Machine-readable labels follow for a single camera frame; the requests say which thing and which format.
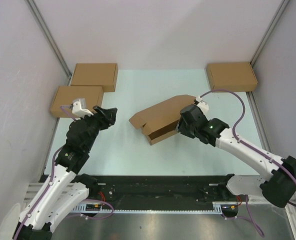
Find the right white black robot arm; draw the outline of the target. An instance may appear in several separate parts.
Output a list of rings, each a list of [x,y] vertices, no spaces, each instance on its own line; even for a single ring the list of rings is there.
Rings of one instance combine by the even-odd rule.
[[[242,140],[229,125],[218,118],[208,120],[202,110],[190,104],[180,111],[176,130],[191,139],[197,138],[224,150],[253,168],[262,178],[259,189],[263,197],[279,208],[290,203],[296,192],[296,159],[265,152]]]

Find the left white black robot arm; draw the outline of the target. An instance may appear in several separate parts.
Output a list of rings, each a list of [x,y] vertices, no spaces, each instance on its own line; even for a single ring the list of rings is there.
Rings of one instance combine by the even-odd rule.
[[[53,155],[50,175],[19,215],[14,240],[51,239],[76,205],[100,196],[97,179],[79,175],[79,171],[89,159],[99,132],[115,124],[117,111],[115,107],[94,106],[92,112],[69,125],[65,144]]]

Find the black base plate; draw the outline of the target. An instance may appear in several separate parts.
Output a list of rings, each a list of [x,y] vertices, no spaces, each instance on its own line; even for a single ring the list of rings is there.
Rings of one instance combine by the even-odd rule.
[[[198,211],[209,209],[214,202],[244,203],[244,194],[227,190],[228,178],[96,175],[97,192],[90,197],[104,200],[119,211]]]

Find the right aluminium corner post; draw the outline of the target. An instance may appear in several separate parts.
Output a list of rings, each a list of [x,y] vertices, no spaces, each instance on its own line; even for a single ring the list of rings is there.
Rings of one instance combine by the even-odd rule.
[[[276,29],[278,23],[280,22],[284,12],[286,11],[288,5],[290,4],[291,0],[282,0],[280,5],[278,6],[272,20],[270,21],[263,37],[260,40],[260,43],[258,47],[256,48],[251,60],[250,65],[252,68],[255,67],[259,57],[262,54],[262,51],[264,50],[266,44],[268,43],[271,35],[273,34],[274,30]]]

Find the aluminium corner post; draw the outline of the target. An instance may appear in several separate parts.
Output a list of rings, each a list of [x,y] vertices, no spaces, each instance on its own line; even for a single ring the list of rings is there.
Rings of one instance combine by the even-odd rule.
[[[252,68],[255,67],[259,57],[262,54],[262,51],[264,50],[266,44],[268,43],[271,35],[273,34],[274,30],[276,29],[278,23],[280,22],[284,12],[286,11],[288,5],[290,4],[291,0],[282,0],[280,5],[278,6],[272,20],[270,21],[263,37],[260,40],[260,43],[258,47],[256,48],[251,60],[250,65]]]
[[[25,0],[24,1],[30,10],[33,18],[35,19],[37,25],[39,26],[41,33],[43,34],[45,40],[47,41],[50,49],[54,53],[59,65],[61,66],[62,70],[64,71],[65,75],[70,78],[72,75],[72,72],[70,71],[61,51],[58,47],[39,7],[37,6],[36,2],[34,0]]]

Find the left aluminium corner post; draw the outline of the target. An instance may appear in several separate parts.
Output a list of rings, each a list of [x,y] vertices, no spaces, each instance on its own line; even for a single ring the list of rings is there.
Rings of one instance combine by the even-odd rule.
[[[70,71],[61,51],[58,47],[39,7],[37,6],[36,2],[34,0],[25,0],[24,1],[30,10],[33,18],[35,19],[37,25],[39,26],[41,33],[43,34],[45,40],[47,41],[50,49],[54,53],[59,65],[61,66],[62,70],[64,71],[65,75],[70,78],[72,75],[72,72]]]

